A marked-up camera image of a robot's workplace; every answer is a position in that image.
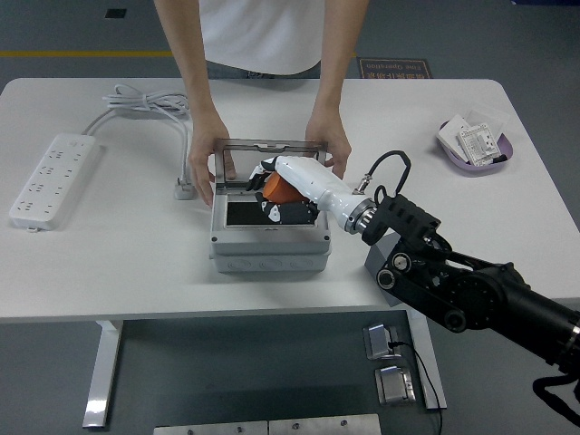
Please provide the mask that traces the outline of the person's left hand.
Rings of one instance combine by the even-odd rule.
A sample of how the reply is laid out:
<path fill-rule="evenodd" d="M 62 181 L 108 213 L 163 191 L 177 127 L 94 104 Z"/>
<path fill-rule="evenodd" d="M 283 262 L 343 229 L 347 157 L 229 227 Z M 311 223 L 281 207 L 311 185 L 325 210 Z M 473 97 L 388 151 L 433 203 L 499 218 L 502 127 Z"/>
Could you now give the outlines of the person's left hand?
<path fill-rule="evenodd" d="M 343 179 L 352 147 L 342 123 L 340 121 L 320 123 L 311 119 L 306 126 L 305 138 L 309 141 L 326 143 L 329 158 L 324 165 L 330 168 L 339 179 Z"/>

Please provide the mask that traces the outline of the person's right hand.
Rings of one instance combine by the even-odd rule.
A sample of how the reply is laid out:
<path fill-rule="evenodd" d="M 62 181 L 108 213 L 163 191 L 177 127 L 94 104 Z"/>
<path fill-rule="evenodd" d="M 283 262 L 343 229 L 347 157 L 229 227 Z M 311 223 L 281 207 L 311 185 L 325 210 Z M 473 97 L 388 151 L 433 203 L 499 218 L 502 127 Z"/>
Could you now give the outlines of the person's right hand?
<path fill-rule="evenodd" d="M 221 119 L 198 120 L 194 123 L 188 163 L 193 185 L 199 197 L 210 208 L 213 206 L 214 190 L 211 184 L 215 181 L 215 175 L 209 170 L 209 157 L 215 153 L 218 140 L 228 138 L 227 127 Z"/>

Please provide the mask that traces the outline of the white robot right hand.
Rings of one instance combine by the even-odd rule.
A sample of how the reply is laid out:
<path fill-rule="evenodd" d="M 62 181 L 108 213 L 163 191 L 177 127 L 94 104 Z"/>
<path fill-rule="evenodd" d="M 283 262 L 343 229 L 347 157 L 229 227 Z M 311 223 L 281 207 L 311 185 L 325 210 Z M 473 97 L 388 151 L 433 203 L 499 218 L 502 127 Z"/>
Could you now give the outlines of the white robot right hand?
<path fill-rule="evenodd" d="M 361 232 L 357 226 L 363 214 L 373 207 L 372 201 L 363 195 L 354 194 L 322 163 L 313 158 L 298 156 L 264 159 L 251 173 L 246 190 L 258 190 L 273 172 L 313 201 L 319 210 L 331 212 L 345 231 L 351 234 Z"/>

